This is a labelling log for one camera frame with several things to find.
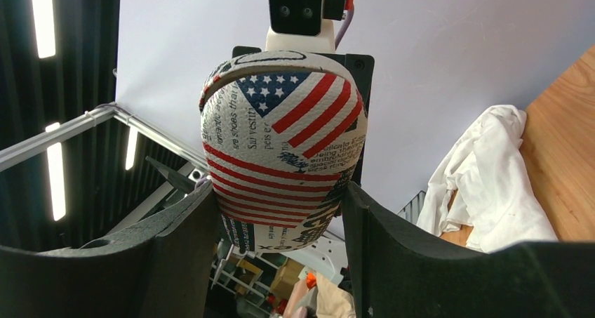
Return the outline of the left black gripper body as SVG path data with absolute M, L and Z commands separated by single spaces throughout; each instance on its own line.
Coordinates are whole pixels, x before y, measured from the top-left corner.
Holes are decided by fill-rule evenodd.
M 252 46 L 235 46 L 232 49 L 232 57 L 247 55 L 251 53 L 259 53 L 262 49 Z M 355 80 L 356 87 L 361 94 L 364 111 L 366 115 L 369 111 L 370 90 L 373 82 L 373 71 L 375 66 L 375 59 L 371 55 L 362 54 L 331 54 L 331 53 L 316 53 L 340 63 Z M 352 181 L 361 186 L 361 175 L 363 168 L 363 150 L 356 165 Z

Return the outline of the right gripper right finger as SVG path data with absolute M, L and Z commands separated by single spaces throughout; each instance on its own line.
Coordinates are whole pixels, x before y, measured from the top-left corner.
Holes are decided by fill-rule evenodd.
M 594 245 L 492 254 L 407 222 L 351 183 L 341 202 L 358 317 L 593 317 Z

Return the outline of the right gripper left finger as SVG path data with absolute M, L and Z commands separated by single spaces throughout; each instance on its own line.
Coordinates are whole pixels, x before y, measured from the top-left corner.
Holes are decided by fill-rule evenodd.
M 1 248 L 2 317 L 202 317 L 218 231 L 210 182 L 78 249 Z

